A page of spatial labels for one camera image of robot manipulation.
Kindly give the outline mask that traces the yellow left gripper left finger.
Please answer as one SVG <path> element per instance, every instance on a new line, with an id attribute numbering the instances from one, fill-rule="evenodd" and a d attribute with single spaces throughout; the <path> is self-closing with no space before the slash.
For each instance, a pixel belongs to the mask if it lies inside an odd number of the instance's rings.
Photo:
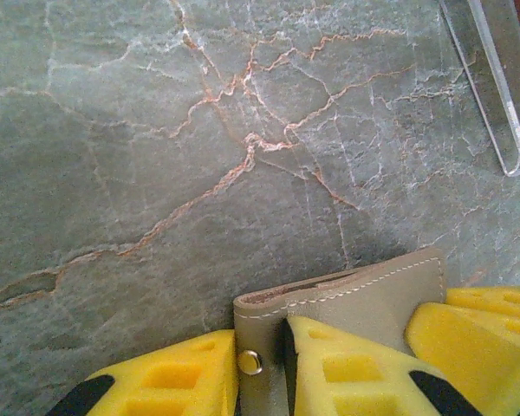
<path id="1" fill-rule="evenodd" d="M 232 415 L 235 336 L 223 329 L 104 367 L 48 415 Z"/>

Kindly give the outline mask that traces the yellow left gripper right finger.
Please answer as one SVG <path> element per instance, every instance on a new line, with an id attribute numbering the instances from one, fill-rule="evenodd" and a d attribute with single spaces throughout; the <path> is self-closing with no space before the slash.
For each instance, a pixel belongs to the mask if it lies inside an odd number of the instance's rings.
<path id="1" fill-rule="evenodd" d="M 294 315 L 284 322 L 292 415 L 477 415 L 429 364 Z"/>

